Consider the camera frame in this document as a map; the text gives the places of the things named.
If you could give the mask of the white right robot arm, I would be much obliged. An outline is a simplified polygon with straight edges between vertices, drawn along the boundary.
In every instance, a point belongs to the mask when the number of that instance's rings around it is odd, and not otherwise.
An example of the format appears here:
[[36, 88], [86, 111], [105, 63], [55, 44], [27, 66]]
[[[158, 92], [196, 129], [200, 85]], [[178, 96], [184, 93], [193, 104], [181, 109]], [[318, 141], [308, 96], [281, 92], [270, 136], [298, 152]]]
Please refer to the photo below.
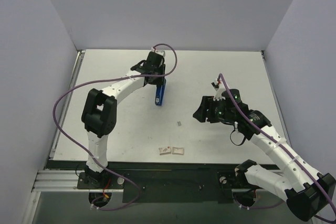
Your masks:
[[233, 126], [259, 147], [281, 170], [278, 175], [247, 160], [235, 168], [235, 182], [263, 188], [286, 202], [300, 220], [309, 221], [333, 197], [335, 178], [322, 174], [303, 160], [278, 134], [271, 122], [258, 110], [252, 110], [240, 98], [239, 90], [224, 91], [221, 98], [203, 96], [193, 118], [199, 122]]

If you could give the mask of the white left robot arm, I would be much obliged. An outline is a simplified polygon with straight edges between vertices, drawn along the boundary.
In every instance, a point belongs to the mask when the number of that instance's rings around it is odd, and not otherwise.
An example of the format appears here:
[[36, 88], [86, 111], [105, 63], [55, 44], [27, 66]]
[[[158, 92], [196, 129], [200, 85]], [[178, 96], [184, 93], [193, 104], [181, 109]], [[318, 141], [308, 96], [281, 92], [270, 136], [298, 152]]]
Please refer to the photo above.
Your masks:
[[147, 84], [156, 86], [155, 105], [163, 103], [166, 79], [165, 51], [149, 52], [145, 60], [130, 68], [123, 80], [119, 80], [101, 90], [91, 89], [87, 95], [81, 120], [88, 136], [89, 156], [85, 167], [84, 182], [102, 188], [112, 177], [106, 170], [108, 136], [117, 123], [117, 106], [127, 96]]

